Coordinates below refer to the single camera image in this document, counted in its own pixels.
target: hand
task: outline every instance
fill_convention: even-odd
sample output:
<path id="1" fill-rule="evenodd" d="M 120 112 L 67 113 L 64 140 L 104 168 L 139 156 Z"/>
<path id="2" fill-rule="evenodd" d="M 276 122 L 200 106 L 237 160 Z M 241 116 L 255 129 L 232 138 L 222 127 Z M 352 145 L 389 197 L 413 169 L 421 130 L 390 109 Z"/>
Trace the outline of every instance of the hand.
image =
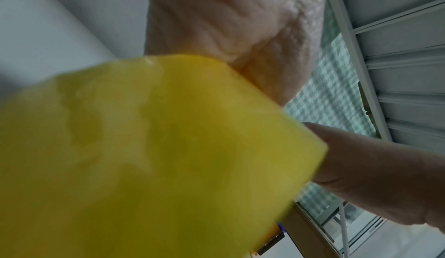
<path id="1" fill-rule="evenodd" d="M 284 106 L 317 57 L 324 0 L 150 0 L 146 55 L 227 62 Z"/>
<path id="2" fill-rule="evenodd" d="M 330 150 L 314 182 L 397 223 L 445 232 L 445 156 L 306 124 Z"/>

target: yellow cloth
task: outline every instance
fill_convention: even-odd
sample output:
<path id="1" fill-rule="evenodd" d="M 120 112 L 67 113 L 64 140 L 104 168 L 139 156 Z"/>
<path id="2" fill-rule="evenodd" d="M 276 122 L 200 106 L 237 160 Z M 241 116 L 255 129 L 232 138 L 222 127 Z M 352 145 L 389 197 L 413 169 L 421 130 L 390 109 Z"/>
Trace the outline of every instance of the yellow cloth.
<path id="1" fill-rule="evenodd" d="M 227 65 L 143 57 L 0 108 L 0 257 L 241 258 L 326 146 Z"/>

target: green checkered curtain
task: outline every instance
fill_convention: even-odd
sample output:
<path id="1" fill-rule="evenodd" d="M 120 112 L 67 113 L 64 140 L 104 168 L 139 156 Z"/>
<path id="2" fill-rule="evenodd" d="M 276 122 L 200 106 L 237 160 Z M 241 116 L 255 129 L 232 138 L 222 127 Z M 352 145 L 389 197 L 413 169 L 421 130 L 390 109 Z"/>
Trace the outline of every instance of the green checkered curtain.
<path id="1" fill-rule="evenodd" d="M 337 20 L 327 3 L 315 70 L 303 90 L 286 105 L 285 111 L 300 122 L 375 137 L 375 129 L 363 109 L 358 81 Z M 314 218 L 335 200 L 333 194 L 313 183 L 309 183 L 297 198 Z"/>

